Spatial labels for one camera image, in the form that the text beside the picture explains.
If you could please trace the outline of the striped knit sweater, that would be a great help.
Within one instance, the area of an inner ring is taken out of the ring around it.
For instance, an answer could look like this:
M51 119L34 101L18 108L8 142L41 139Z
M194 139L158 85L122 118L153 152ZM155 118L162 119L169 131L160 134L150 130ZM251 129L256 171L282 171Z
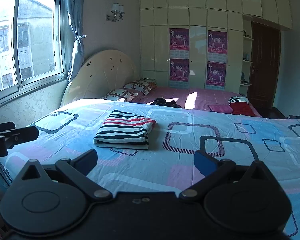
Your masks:
M112 111L94 137L97 147L148 150L149 134L156 121L142 115Z

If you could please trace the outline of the black clothes pile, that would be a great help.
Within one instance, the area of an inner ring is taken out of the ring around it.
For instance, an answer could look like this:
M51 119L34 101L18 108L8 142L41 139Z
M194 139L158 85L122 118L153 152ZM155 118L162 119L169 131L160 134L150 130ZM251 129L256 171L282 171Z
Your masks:
M173 107L173 108L182 108L180 105L176 103L175 100L167 101L165 98L156 98L151 105L157 106L165 106L165 107Z

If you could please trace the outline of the magenta folded garment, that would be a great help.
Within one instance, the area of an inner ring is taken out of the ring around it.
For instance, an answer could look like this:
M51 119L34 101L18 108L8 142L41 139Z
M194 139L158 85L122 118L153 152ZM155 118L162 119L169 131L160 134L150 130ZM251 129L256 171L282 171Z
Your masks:
M229 105L208 105L212 112L231 114L234 110Z

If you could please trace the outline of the red folded garment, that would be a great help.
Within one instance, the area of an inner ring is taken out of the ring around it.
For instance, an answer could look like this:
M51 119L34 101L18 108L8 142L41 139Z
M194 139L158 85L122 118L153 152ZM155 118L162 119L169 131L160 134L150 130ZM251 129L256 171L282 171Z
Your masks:
M234 115L245 115L255 117L255 113L246 102L232 102L230 107L233 109L232 114Z

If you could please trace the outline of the light blue patterned bedsheet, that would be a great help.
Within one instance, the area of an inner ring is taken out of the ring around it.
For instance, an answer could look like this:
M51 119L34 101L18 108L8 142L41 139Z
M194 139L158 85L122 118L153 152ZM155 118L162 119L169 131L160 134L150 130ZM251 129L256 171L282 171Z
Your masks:
M206 151L217 159L249 165L263 161L292 203L285 227L300 239L300 119L264 119L244 115L82 99L67 104L34 122L38 139L15 146L0 165L14 179L24 164L37 159L53 164L73 159L95 147L94 137L114 110L155 120L148 150L97 148L97 166L88 177L116 193L119 191L174 191L203 178L193 156L200 138L207 135Z

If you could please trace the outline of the black white striped garment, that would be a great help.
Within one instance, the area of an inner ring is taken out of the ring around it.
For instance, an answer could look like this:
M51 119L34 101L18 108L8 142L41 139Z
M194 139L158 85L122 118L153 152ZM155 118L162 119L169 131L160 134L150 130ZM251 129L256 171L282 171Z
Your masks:
M244 96L232 96L230 99L229 99L229 103L238 103L238 102L244 102L244 103L247 103L249 104L249 99L244 97Z

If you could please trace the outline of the pink bed cover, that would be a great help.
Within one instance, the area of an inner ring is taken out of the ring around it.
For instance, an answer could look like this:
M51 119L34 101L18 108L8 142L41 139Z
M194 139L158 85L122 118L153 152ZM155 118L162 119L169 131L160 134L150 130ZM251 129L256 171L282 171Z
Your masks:
M230 105L229 99L232 96L240 96L237 93L225 92L220 90L202 89L202 88L190 88L190 89L177 89L168 87L157 87L152 90L148 95L138 93L138 96L131 102L148 105L149 108L158 108L160 110L171 109L171 107L165 106L153 106L151 103L156 98L165 98L167 101L175 100L178 105L184 110L198 110L211 112L208 105ZM251 103L248 104L255 117L260 118L261 115L253 107Z

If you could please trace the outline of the patterned pillow near headboard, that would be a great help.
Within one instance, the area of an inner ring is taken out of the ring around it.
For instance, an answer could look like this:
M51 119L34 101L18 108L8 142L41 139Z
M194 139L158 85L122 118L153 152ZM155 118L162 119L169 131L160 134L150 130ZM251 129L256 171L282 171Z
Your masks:
M101 99L108 101L130 102L138 96L138 93L126 89L115 89L103 96Z

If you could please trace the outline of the cream round headboard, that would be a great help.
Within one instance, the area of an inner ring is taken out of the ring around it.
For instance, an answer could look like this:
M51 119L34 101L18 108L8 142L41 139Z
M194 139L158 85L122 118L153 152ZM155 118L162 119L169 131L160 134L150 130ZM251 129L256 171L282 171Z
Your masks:
M83 63L68 83L61 106L81 99L99 99L139 78L138 68L125 53L114 49L98 52Z

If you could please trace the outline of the patterned pillow far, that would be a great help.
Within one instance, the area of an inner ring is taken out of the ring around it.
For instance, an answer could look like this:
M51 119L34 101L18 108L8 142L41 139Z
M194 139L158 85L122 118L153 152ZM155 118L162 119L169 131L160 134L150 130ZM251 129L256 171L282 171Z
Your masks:
M135 93L148 95L152 90L156 89L155 82L148 82L145 80L132 81L123 86L124 89L133 90Z

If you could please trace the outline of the cream wardrobe with posters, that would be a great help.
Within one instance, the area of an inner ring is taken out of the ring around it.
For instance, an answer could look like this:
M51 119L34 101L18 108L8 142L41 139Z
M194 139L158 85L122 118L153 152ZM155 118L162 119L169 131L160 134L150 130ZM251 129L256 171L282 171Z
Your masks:
M160 86L237 93L251 23L292 29L289 0L140 0L141 72Z

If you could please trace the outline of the dark wooden door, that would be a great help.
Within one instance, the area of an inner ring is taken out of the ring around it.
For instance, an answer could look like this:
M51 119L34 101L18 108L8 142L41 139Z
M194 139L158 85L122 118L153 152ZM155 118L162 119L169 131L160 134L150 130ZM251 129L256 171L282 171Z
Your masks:
M251 23L252 65L248 99L257 109L273 106L280 68L281 33L260 23Z

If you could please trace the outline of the grey blue curtain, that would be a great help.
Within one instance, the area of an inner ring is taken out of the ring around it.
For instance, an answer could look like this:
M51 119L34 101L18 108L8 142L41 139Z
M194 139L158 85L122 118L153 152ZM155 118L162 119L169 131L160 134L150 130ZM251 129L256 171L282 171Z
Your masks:
M68 70L68 81L71 82L78 74L84 61L83 39L83 5L84 0L64 0L68 13L68 22L74 35L74 45L71 54L71 63Z

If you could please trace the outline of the window with metal frame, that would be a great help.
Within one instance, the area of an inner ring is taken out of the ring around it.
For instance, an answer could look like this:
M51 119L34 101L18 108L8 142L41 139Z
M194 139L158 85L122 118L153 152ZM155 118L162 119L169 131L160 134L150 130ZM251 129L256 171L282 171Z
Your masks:
M0 104L64 80L64 0L0 0Z

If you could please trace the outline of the wall lamp sconce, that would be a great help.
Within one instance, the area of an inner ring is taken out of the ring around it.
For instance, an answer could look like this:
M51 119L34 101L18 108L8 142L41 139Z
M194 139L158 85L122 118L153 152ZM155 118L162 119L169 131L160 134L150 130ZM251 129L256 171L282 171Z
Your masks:
M106 20L110 22L122 22L124 14L124 5L113 3L110 13L106 16Z

